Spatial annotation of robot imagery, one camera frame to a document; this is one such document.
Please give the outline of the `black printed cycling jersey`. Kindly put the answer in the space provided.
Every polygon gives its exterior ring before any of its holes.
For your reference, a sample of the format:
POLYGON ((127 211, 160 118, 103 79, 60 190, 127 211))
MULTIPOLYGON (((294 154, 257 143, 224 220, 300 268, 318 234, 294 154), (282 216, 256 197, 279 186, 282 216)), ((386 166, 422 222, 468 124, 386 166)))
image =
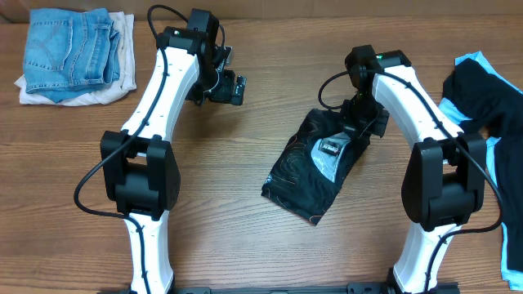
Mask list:
POLYGON ((261 195, 317 225, 370 143, 347 135, 339 113, 312 109, 270 170, 261 195))

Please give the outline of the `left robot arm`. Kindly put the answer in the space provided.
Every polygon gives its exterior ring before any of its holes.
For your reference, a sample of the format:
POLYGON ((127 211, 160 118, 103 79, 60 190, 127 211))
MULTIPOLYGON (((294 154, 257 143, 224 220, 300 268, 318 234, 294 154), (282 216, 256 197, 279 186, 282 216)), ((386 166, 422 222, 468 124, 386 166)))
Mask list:
POLYGON ((227 67, 233 50, 210 11, 193 9, 184 28, 155 33, 154 71, 132 116, 101 139, 105 189, 124 219, 132 249, 129 293, 171 293, 168 216, 181 187, 172 135, 185 102, 241 105, 246 79, 227 67))

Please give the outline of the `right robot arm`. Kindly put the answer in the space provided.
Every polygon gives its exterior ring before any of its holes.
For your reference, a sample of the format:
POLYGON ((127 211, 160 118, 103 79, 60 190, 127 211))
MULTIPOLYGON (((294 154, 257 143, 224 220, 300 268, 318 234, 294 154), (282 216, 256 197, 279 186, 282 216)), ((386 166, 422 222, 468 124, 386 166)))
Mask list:
POLYGON ((485 140, 438 109, 402 51, 354 47, 345 66, 356 94, 342 105, 344 131, 383 136, 393 119, 411 148, 401 187, 409 232, 382 292, 457 293, 458 284, 438 283, 437 274, 454 233, 482 207, 485 140))

